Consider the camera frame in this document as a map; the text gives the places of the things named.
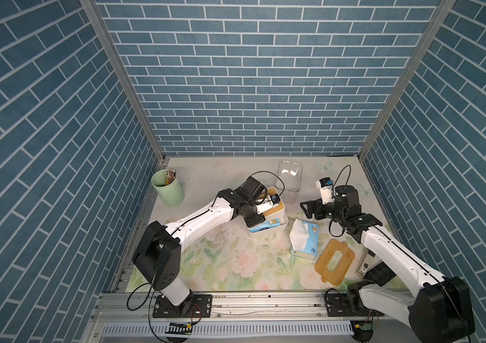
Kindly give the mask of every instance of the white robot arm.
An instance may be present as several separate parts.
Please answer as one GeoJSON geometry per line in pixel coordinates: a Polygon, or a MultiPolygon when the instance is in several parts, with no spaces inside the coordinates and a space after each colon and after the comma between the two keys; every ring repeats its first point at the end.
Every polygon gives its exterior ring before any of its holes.
{"type": "Polygon", "coordinates": [[[151,223],[142,236],[133,256],[133,263],[154,290],[161,292],[171,304],[187,313],[192,293],[178,276],[180,255],[196,239],[212,228],[242,216],[247,227],[254,227],[265,218],[262,213],[279,206],[277,194],[252,176],[237,189],[224,189],[202,209],[176,222],[151,223]]]}
{"type": "Polygon", "coordinates": [[[401,244],[378,219],[362,213],[358,192],[352,186],[334,187],[329,178],[319,180],[316,186],[321,199],[301,204],[306,216],[339,223],[382,260],[363,281],[348,286],[350,311],[368,308],[383,312],[410,326],[422,342],[453,342],[474,332],[470,291],[461,279],[446,278],[401,244]],[[395,275],[412,297],[382,288],[395,275]]]}

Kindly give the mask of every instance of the metal corner post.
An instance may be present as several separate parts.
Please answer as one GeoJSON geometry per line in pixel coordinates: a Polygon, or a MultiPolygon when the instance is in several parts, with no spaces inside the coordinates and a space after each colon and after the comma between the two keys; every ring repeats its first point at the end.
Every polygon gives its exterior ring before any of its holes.
{"type": "Polygon", "coordinates": [[[413,50],[413,53],[411,54],[411,57],[409,58],[405,69],[403,69],[401,76],[397,79],[397,82],[393,87],[392,93],[388,97],[388,100],[386,100],[382,111],[380,111],[376,123],[374,123],[373,127],[371,127],[371,131],[367,136],[365,143],[363,143],[361,149],[359,149],[357,156],[360,161],[363,161],[365,159],[365,157],[373,147],[373,144],[379,136],[380,131],[382,131],[384,124],[390,118],[393,109],[396,107],[399,99],[401,98],[401,95],[403,95],[403,91],[405,91],[405,88],[411,81],[414,72],[417,70],[420,62],[426,55],[426,52],[430,48],[433,39],[436,37],[439,29],[449,15],[449,12],[453,8],[455,2],[456,0],[439,0],[439,4],[437,5],[437,8],[433,11],[428,26],[426,26],[424,33],[420,36],[417,47],[415,48],[415,50],[413,50]]]}
{"type": "Polygon", "coordinates": [[[129,75],[125,67],[123,66],[123,62],[121,61],[121,57],[117,53],[117,49],[115,48],[115,44],[113,43],[113,39],[109,35],[109,31],[106,27],[106,23],[104,22],[102,15],[100,14],[100,9],[98,5],[96,5],[95,0],[80,0],[83,10],[85,14],[89,18],[89,22],[96,33],[96,37],[102,44],[104,52],[109,60],[109,63],[113,67],[114,72],[117,75],[117,79],[121,83],[127,98],[129,99],[130,105],[134,109],[134,113],[136,114],[138,121],[142,125],[144,129],[144,133],[150,141],[151,147],[153,148],[155,155],[159,163],[164,162],[164,154],[161,150],[161,146],[159,142],[155,138],[154,132],[151,129],[150,123],[148,118],[146,117],[146,113],[144,112],[144,108],[142,107],[142,103],[138,99],[136,90],[133,87],[133,84],[130,81],[129,75]]]}

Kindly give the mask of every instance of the blue brick wall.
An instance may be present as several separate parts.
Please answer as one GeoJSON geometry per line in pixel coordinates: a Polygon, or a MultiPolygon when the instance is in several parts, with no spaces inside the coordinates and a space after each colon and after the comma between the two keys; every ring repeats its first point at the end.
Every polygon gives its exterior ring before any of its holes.
{"type": "Polygon", "coordinates": [[[486,341],[486,0],[458,0],[365,166],[407,247],[471,287],[486,341]]]}
{"type": "Polygon", "coordinates": [[[0,342],[81,338],[155,163],[78,0],[0,0],[0,342]]]}
{"type": "Polygon", "coordinates": [[[98,0],[167,156],[354,155],[438,0],[98,0]]]}

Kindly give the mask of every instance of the white tissue box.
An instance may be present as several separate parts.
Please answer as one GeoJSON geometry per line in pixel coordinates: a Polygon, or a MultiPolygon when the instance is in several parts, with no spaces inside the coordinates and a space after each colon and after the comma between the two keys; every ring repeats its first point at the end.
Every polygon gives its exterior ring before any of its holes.
{"type": "Polygon", "coordinates": [[[319,226],[317,224],[295,220],[289,237],[292,243],[291,254],[309,258],[310,260],[317,257],[319,243],[319,226]]]}

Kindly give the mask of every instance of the green pencil cup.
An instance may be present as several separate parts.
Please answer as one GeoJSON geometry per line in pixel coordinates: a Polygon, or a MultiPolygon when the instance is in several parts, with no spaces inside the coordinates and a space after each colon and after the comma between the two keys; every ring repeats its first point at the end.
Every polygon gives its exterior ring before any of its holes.
{"type": "Polygon", "coordinates": [[[184,200],[184,190],[178,181],[178,177],[175,177],[174,181],[167,186],[165,186],[166,182],[167,169],[160,170],[151,177],[151,184],[161,200],[163,200],[163,203],[173,208],[180,205],[184,200]]]}

